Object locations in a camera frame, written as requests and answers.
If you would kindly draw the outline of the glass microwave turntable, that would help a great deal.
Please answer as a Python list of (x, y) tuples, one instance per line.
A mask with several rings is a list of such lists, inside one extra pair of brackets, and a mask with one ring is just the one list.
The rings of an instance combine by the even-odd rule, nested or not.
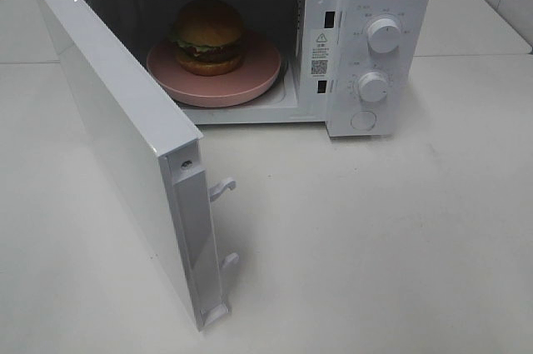
[(286, 75), (286, 72), (287, 72), (287, 69), (288, 69), (289, 65), (290, 65), (290, 62), (287, 59), (287, 57), (286, 56), (282, 56), (281, 57), (280, 71), (279, 71), (277, 79), (276, 79), (276, 84), (277, 85), (281, 85), (281, 86), (284, 85), (285, 75)]

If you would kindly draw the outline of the round white door button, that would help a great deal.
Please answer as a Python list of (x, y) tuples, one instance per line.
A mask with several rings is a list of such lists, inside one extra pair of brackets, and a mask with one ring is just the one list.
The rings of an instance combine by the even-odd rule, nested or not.
[(370, 131), (376, 125), (376, 114), (372, 111), (359, 111), (351, 118), (351, 126), (360, 131)]

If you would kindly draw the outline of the white lower timer knob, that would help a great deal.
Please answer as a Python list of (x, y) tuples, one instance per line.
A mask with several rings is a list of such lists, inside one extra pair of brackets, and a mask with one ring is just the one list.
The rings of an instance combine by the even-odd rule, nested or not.
[(358, 93), (364, 102), (379, 102), (388, 90), (388, 80), (382, 72), (367, 72), (358, 80)]

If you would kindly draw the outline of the burger with lettuce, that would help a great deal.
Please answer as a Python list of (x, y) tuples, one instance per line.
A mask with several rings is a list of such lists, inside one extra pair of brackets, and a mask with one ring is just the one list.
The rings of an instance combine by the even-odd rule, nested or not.
[(192, 0), (177, 14), (168, 33), (176, 60), (188, 72), (214, 77), (237, 69), (243, 58), (241, 14), (221, 0)]

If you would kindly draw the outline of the white upper power knob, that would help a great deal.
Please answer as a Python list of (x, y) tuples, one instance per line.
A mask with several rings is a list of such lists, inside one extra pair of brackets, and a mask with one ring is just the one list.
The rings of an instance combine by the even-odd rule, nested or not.
[(401, 25), (392, 16), (381, 16), (366, 28), (367, 42), (372, 51), (385, 54), (394, 51), (401, 39)]

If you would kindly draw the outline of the pink round plate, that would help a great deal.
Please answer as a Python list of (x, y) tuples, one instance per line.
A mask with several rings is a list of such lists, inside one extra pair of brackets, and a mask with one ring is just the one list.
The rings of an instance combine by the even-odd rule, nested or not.
[(281, 54), (273, 42), (249, 32), (239, 66), (217, 76), (200, 76), (186, 70), (176, 45), (162, 41), (147, 55), (147, 70), (173, 99), (196, 107), (230, 107), (261, 96), (275, 82)]

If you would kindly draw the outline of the white microwave door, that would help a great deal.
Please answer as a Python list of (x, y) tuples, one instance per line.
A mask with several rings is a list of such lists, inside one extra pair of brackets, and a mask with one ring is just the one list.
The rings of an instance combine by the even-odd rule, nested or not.
[(228, 311), (238, 255), (217, 255), (201, 132), (85, 0), (37, 0), (100, 163), (197, 329)]

